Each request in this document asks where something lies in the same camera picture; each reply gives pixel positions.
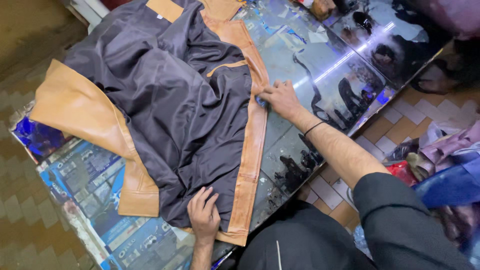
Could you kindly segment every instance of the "forearm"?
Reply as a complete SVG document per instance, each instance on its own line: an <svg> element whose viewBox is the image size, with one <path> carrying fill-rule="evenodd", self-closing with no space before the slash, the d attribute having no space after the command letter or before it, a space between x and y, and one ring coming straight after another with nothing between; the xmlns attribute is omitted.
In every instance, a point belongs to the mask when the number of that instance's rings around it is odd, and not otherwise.
<svg viewBox="0 0 480 270"><path fill-rule="evenodd" d="M290 121L305 133L321 120L303 108ZM389 173L369 152L326 123L308 132L307 139L352 189L364 175L372 172Z"/></svg>
<svg viewBox="0 0 480 270"><path fill-rule="evenodd" d="M210 270L212 267L212 244L195 242L193 246L193 258L190 270Z"/></svg>

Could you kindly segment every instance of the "dark satin lining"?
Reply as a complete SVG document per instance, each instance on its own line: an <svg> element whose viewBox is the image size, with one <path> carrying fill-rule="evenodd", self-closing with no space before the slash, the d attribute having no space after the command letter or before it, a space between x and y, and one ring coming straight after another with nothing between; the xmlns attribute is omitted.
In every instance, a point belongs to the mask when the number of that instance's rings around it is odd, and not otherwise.
<svg viewBox="0 0 480 270"><path fill-rule="evenodd" d="M196 0L172 24L134 0L107 15L64 63L123 112L142 162L159 187L160 216L190 226L187 204L204 185L220 193L227 231L240 167L252 79L241 50L205 26Z"/></svg>

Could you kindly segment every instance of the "purple fabric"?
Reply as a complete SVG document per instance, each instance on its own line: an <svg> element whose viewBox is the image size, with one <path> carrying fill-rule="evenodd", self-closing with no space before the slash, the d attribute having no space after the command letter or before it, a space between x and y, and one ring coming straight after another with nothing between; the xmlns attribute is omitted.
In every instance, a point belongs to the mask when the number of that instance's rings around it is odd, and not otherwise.
<svg viewBox="0 0 480 270"><path fill-rule="evenodd" d="M472 144L480 141L480 121L476 121L472 127L460 131L447 139L435 142L427 147L421 148L420 153L427 161L418 166L428 171L429 175L439 172L443 169L453 166L453 161L449 157L453 152L468 148Z"/></svg>

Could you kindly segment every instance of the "leather trim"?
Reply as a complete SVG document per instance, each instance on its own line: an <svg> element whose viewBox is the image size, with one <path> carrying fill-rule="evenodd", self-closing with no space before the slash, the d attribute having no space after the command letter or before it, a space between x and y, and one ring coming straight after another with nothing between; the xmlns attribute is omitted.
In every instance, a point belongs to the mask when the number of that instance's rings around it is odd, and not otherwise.
<svg viewBox="0 0 480 270"><path fill-rule="evenodd" d="M245 127L245 139L230 222L226 233L218 232L216 235L216 239L220 241L245 246L260 173L267 120L267 110L258 105L255 95L269 85L268 73L242 20L224 22L208 17L208 12L204 12L204 10L200 13L205 24L218 35L221 41L236 45L241 49L252 77L248 121Z"/></svg>
<svg viewBox="0 0 480 270"><path fill-rule="evenodd" d="M123 114L95 84L54 59L36 90L35 100L30 119L126 159L120 215L158 216L158 187L135 150ZM145 199L135 200L139 196Z"/></svg>
<svg viewBox="0 0 480 270"><path fill-rule="evenodd" d="M247 65L247 60L241 60L241 61L238 61L236 63L230 63L230 64L221 64L219 65L218 67L212 69L212 71L210 71L209 73L207 73L207 77L211 77L213 75L213 72L215 72L215 70L217 70L217 68L221 68L221 67L239 67L239 66L243 66L243 65Z"/></svg>
<svg viewBox="0 0 480 270"><path fill-rule="evenodd" d="M183 12L183 7L171 0L149 0L146 6L171 23L177 20Z"/></svg>

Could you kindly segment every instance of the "pink fabric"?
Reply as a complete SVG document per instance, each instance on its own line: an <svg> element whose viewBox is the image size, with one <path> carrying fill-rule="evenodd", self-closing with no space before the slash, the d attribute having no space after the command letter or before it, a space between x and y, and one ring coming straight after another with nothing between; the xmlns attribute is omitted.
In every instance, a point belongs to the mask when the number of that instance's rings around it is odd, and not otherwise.
<svg viewBox="0 0 480 270"><path fill-rule="evenodd" d="M415 5L445 30L467 40L480 37L478 0L416 0Z"/></svg>

